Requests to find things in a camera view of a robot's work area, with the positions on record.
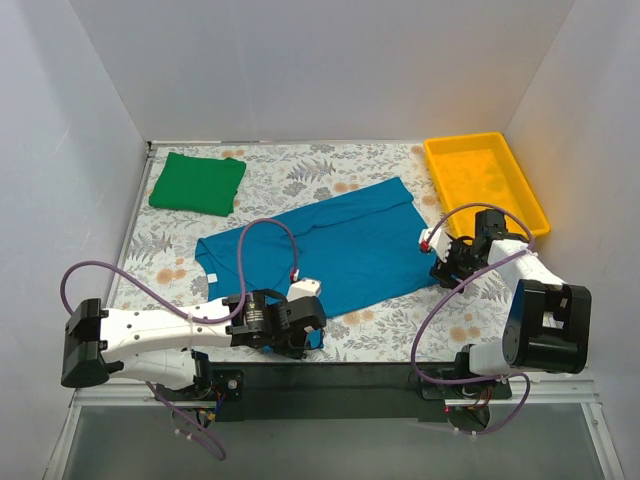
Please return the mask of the blue t shirt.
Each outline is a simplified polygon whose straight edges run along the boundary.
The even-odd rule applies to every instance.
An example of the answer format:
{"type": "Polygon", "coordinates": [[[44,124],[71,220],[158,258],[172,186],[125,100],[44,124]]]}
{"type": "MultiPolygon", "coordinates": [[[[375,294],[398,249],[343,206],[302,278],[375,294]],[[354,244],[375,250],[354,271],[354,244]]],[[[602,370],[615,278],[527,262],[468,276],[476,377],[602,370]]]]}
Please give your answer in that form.
{"type": "Polygon", "coordinates": [[[400,178],[306,205],[244,232],[198,240],[195,259],[215,300],[248,290],[286,293],[293,260],[321,282],[328,317],[341,316],[435,284],[432,254],[420,251],[427,225],[400,178]]]}

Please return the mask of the yellow plastic tray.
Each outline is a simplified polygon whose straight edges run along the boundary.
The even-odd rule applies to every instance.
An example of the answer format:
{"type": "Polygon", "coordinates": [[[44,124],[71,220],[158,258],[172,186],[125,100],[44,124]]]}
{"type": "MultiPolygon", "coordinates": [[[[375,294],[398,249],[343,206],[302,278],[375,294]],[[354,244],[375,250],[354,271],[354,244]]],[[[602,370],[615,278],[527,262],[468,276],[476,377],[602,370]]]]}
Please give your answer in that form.
{"type": "Polygon", "coordinates": [[[501,133],[431,138],[424,149],[444,211],[490,203],[514,214],[534,237],[550,233],[551,225],[501,133]]]}

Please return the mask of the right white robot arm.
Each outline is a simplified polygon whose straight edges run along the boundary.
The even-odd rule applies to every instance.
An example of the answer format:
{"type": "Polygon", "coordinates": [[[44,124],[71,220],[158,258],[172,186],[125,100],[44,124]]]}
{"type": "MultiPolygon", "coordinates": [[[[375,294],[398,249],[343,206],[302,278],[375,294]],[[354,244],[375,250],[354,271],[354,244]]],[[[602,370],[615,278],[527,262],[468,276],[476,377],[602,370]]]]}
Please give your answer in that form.
{"type": "Polygon", "coordinates": [[[454,237],[435,225],[421,232],[419,247],[435,255],[430,275],[440,286],[461,293],[495,271],[511,292],[511,304],[501,339],[464,346],[433,383],[454,385],[471,398],[519,371],[581,373],[588,357],[591,292],[545,267],[533,250],[532,233],[509,231],[510,212],[487,203],[473,206],[473,235],[454,237]]]}

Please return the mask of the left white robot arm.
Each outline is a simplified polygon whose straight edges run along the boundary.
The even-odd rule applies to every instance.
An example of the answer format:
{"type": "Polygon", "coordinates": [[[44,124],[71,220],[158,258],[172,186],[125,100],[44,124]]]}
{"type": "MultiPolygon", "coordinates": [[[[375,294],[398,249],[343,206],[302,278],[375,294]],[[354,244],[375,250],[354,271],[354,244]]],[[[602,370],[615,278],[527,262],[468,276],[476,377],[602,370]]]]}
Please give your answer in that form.
{"type": "Polygon", "coordinates": [[[83,301],[65,325],[61,384],[80,389],[125,378],[205,398],[214,379],[205,347],[248,347],[299,359],[322,346],[321,284],[303,279],[286,295],[258,290],[168,310],[105,309],[83,301]]]}

